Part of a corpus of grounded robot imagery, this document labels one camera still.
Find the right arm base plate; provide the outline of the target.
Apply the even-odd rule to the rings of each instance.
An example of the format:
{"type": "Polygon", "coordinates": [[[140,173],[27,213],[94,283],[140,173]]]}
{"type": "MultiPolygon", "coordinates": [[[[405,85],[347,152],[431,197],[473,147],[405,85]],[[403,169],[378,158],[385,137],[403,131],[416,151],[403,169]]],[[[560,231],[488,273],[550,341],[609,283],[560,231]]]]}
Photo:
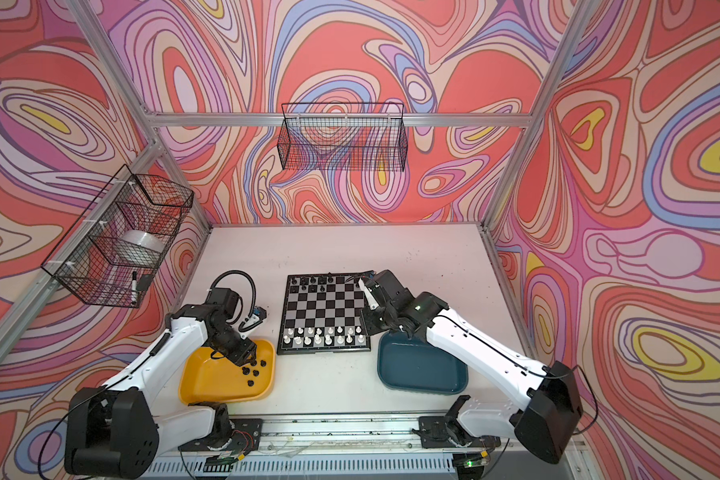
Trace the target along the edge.
{"type": "Polygon", "coordinates": [[[424,449],[481,448],[492,452],[502,444],[496,436],[472,436],[457,421],[447,416],[420,416],[411,430],[424,449]]]}

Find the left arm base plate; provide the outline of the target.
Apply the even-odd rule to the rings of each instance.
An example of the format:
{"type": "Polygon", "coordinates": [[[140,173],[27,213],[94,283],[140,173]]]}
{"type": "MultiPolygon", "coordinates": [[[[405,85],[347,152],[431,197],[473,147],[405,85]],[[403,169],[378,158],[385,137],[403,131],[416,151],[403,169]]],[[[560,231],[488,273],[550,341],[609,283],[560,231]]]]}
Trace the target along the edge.
{"type": "Polygon", "coordinates": [[[261,418],[233,418],[226,427],[178,447],[184,452],[249,454],[259,449],[264,421],[261,418]]]}

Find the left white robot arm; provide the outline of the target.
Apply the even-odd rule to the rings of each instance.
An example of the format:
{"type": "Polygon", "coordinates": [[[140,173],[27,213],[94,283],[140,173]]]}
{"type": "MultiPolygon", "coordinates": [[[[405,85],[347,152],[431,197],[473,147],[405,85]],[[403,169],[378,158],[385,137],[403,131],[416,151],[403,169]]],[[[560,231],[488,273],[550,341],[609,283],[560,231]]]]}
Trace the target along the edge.
{"type": "Polygon", "coordinates": [[[137,479],[154,459],[198,441],[225,448],[234,437],[228,409],[201,402],[158,415],[153,404],[168,381],[198,349],[208,347],[214,360],[244,367],[255,360],[257,346],[249,332],[265,319],[239,295],[221,287],[239,275],[227,270],[211,283],[205,301],[187,304],[171,314],[165,329],[134,361],[96,388],[83,388],[72,398],[66,417],[64,469],[71,475],[137,479]]]}

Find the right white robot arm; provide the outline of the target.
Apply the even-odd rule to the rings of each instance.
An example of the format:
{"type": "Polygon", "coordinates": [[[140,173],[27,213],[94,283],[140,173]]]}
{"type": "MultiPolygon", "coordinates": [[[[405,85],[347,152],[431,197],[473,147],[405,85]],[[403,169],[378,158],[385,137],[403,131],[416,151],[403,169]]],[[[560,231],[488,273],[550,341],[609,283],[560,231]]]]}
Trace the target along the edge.
{"type": "Polygon", "coordinates": [[[546,365],[501,344],[468,322],[445,300],[413,295],[389,270],[363,274],[363,318],[368,332],[403,333],[463,362],[508,399],[504,407],[461,395],[442,416],[436,439],[466,447],[488,436],[517,440],[536,458],[557,464],[575,435],[583,407],[573,368],[546,365]]]}

